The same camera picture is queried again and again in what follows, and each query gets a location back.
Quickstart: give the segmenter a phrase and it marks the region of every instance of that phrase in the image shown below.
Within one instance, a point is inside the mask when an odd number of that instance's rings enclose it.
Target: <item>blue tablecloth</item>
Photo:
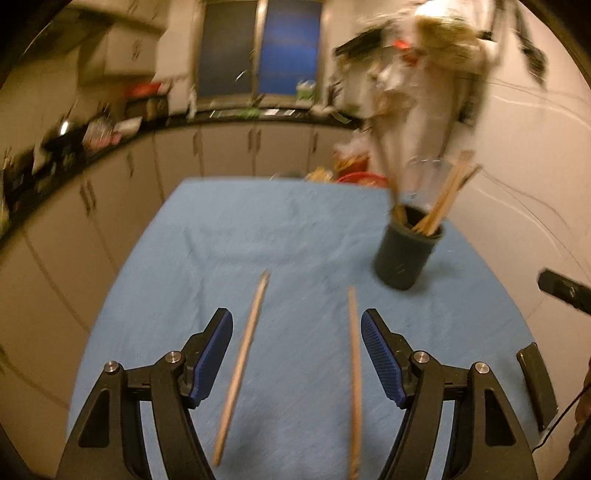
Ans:
[[[484,260],[447,224],[417,284],[383,286],[372,259],[388,220],[383,190],[301,181],[185,181],[159,211],[113,285],[90,336],[69,431],[103,364],[155,362],[203,330],[218,307],[234,336],[210,397],[191,412],[212,458],[220,414],[261,272],[271,272],[219,480],[346,477],[350,434],[347,289],[359,314],[378,309],[389,328],[442,364],[488,363],[530,443],[537,428],[515,359],[533,338]],[[362,346],[361,479],[375,480],[403,412],[386,398]],[[445,463],[453,406],[446,403],[430,477]],[[152,478],[166,475],[149,404],[142,419]]]

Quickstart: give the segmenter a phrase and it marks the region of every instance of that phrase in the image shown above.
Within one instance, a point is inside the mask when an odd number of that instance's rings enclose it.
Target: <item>red basket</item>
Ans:
[[[339,178],[336,183],[354,183],[360,187],[373,187],[376,189],[388,188],[388,179],[386,177],[368,171],[349,173]]]

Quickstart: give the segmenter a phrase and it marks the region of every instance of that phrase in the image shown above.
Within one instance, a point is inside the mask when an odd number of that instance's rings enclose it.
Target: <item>plastic bag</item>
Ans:
[[[366,171],[369,166],[371,139],[366,132],[355,130],[347,144],[335,144],[335,171],[342,177],[356,171]]]
[[[429,0],[414,14],[417,46],[430,60],[454,70],[473,70],[483,58],[478,39],[479,1]]]

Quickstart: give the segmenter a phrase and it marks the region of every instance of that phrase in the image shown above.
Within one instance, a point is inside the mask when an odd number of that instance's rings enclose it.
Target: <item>wooden chopstick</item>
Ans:
[[[453,202],[456,200],[457,193],[460,189],[460,185],[462,184],[462,181],[464,179],[465,172],[466,172],[467,168],[469,168],[469,167],[466,164],[461,164],[459,166],[457,177],[456,177],[454,183],[452,184],[452,187],[450,188],[450,190],[445,198],[445,201],[441,204],[440,209],[431,218],[431,220],[429,221],[429,224],[426,227],[427,236],[431,236],[435,232],[437,232],[437,229],[439,228],[439,224],[447,216],[447,213],[452,208]]]
[[[406,225],[408,223],[406,210],[404,209],[404,206],[398,201],[400,196],[398,178],[396,174],[391,171],[388,165],[386,152],[384,150],[384,146],[382,145],[382,134],[378,125],[378,119],[373,116],[369,119],[369,121],[371,124],[375,148],[378,151],[378,163],[385,177],[388,179],[388,184],[390,186],[390,200],[392,202],[393,213],[401,224]]]
[[[355,287],[349,287],[349,331],[351,337],[351,386],[353,390],[351,410],[351,444],[349,451],[349,480],[359,478],[361,465],[361,340],[359,339],[359,317]]]
[[[222,455],[224,447],[226,446],[226,438],[228,436],[228,430],[230,428],[230,422],[234,415],[234,407],[236,407],[236,400],[240,392],[242,385],[242,378],[244,376],[244,368],[246,367],[246,360],[248,359],[248,352],[250,351],[252,341],[254,339],[254,333],[258,318],[261,313],[261,304],[265,297],[265,290],[269,283],[269,271],[265,270],[261,274],[258,286],[256,288],[255,297],[252,301],[251,313],[244,329],[244,335],[242,337],[242,344],[240,345],[240,352],[238,353],[238,361],[234,369],[234,375],[228,388],[228,397],[226,398],[226,404],[223,409],[222,419],[220,421],[220,429],[217,434],[216,446],[213,454],[213,464],[218,466],[222,461]]]
[[[464,188],[466,186],[466,183],[468,183],[471,179],[474,178],[474,176],[480,172],[482,169],[484,168],[484,166],[482,165],[482,163],[479,163],[478,165],[476,165],[472,171],[466,175],[464,177],[464,179],[462,180],[462,183],[460,183],[460,188],[459,190],[462,190],[462,188]]]
[[[419,223],[417,223],[413,228],[413,232],[422,233],[423,235],[427,235],[427,232],[432,230],[433,224],[436,223],[439,225],[442,218],[439,213],[444,206],[447,206],[447,210],[451,208],[453,204],[453,200],[455,199],[455,195],[457,190],[464,178],[465,168],[469,163],[472,157],[474,156],[473,150],[463,150],[460,153],[460,158],[458,159],[457,163],[452,167],[452,170],[447,175],[447,178],[441,188],[439,195],[437,196],[437,200],[435,201],[435,205],[431,211],[425,215],[421,219]]]

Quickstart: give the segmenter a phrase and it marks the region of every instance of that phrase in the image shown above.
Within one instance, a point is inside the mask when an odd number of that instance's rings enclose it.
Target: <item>white cabinet door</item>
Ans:
[[[157,34],[119,23],[113,25],[103,36],[81,43],[79,82],[94,82],[104,77],[153,76],[158,39]]]
[[[170,0],[72,0],[69,6],[142,22],[164,31],[168,25]]]
[[[306,174],[311,134],[309,125],[258,124],[255,175]]]
[[[0,254],[0,346],[10,364],[68,405],[88,333],[15,232]]]
[[[180,128],[157,133],[154,143],[162,190],[167,199],[184,179],[201,176],[199,129]]]
[[[59,359],[61,366],[69,361]],[[4,368],[0,375],[0,423],[35,473],[53,478],[66,445],[68,410]]]
[[[206,177],[253,175],[255,134],[254,124],[203,125],[203,174]]]
[[[168,26],[168,6],[168,0],[135,0],[131,17],[166,30]]]
[[[58,291],[91,329],[115,281],[115,267],[90,218],[82,179],[63,187],[24,230]]]
[[[152,136],[104,158],[85,176],[96,226],[121,268],[162,205]]]
[[[107,33],[105,73],[111,75],[150,75],[156,71],[158,35],[122,25]]]
[[[346,128],[314,127],[308,171],[314,171],[316,167],[333,168],[335,144],[348,143],[352,134],[353,131]]]

